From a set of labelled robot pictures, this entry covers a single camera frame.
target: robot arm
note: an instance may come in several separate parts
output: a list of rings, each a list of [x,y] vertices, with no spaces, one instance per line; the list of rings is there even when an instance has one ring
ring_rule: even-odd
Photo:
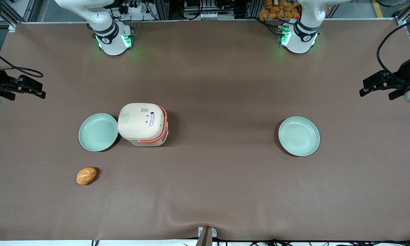
[[[103,6],[114,0],[55,0],[63,9],[67,9],[84,18],[96,33],[99,47],[108,55],[117,56],[131,49],[133,28],[115,22]]]
[[[359,91],[359,95],[363,97],[378,90],[396,89],[388,94],[389,99],[394,100],[404,96],[404,99],[410,103],[410,59],[393,74],[402,81],[398,81],[385,70],[381,70],[363,80],[364,88]]]
[[[32,95],[36,95],[39,98],[45,98],[45,92],[42,90],[42,84],[26,75],[20,75],[18,78],[10,77],[6,74],[5,70],[8,69],[17,69],[21,72],[27,73],[24,67],[15,67],[14,65],[10,64],[9,62],[5,61],[10,67],[0,67],[0,97],[4,97],[9,100],[15,100],[15,94],[17,93],[29,93]],[[33,75],[31,73],[27,73],[28,75],[37,76],[41,78],[43,75],[35,70],[31,70],[39,75]]]
[[[350,0],[298,0],[302,6],[300,19],[292,24],[285,24],[288,27],[286,36],[282,37],[281,44],[289,51],[302,54],[307,52],[314,45],[317,31],[323,20],[326,11],[323,5],[340,4]]]

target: sticker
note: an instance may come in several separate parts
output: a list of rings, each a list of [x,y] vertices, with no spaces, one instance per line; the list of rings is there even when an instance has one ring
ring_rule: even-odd
[[[122,118],[122,123],[126,124],[127,122],[129,122],[129,114],[123,114],[123,118]]]
[[[149,126],[153,126],[153,122],[155,122],[155,113],[150,113],[150,123]]]

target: brown tabletop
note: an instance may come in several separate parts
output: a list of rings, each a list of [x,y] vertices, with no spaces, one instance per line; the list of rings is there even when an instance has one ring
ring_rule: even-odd
[[[294,55],[254,21],[143,23],[111,57],[85,25],[18,25],[1,54],[42,71],[47,98],[0,109],[0,240],[189,238],[204,225],[225,240],[410,240],[410,103],[358,93],[394,27],[327,21]],[[397,70],[406,31],[381,53]],[[80,146],[87,117],[134,102],[167,109],[163,146]],[[277,140],[295,115],[320,131],[311,156]],[[98,180],[77,185],[89,165]]]

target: orange handle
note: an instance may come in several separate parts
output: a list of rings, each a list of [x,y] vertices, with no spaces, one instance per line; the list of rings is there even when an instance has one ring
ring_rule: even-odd
[[[155,143],[155,142],[161,140],[161,139],[166,135],[166,131],[167,131],[167,119],[168,119],[168,117],[167,117],[167,112],[166,112],[166,110],[165,110],[163,107],[161,107],[161,106],[159,106],[159,105],[158,105],[158,107],[160,107],[160,108],[162,109],[162,111],[164,112],[164,115],[165,115],[165,117],[164,117],[164,128],[162,129],[161,135],[160,135],[158,138],[155,138],[155,139],[153,139],[153,140],[148,140],[148,141],[138,140],[138,143],[141,143],[141,144],[147,144],[147,143],[151,144],[151,143]]]

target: electronic equipment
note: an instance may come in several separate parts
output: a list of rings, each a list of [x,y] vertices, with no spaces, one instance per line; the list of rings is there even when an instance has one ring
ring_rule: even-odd
[[[326,16],[323,5],[340,4],[350,0],[298,0],[302,6],[299,20],[284,23],[283,36],[280,37],[281,46],[289,51],[302,54],[307,52],[317,38],[317,32]]]
[[[410,103],[410,59],[404,62],[393,74],[400,80],[392,77],[386,70],[378,71],[364,79],[364,87],[359,91],[359,95],[363,97],[370,92],[395,89],[388,94],[390,100],[404,96],[404,99]]]
[[[129,25],[114,21],[104,6],[114,3],[114,0],[55,0],[64,9],[72,11],[84,18],[95,37],[99,47],[110,56],[117,56],[132,48],[135,30]],[[127,12],[127,6],[121,8]]]
[[[39,98],[45,98],[45,92],[42,90],[42,84],[27,75],[42,78],[44,75],[36,70],[25,68],[25,67],[15,67],[13,64],[5,60],[0,56],[4,62],[6,62],[9,67],[0,67],[0,97],[4,97],[11,101],[15,100],[15,94],[17,93],[28,93],[36,95]],[[8,76],[5,70],[16,69],[27,75],[20,75],[18,78],[13,78]]]
[[[200,20],[215,20],[217,16],[238,19],[244,18],[247,12],[246,0],[171,0],[170,7],[185,20],[198,17]]]

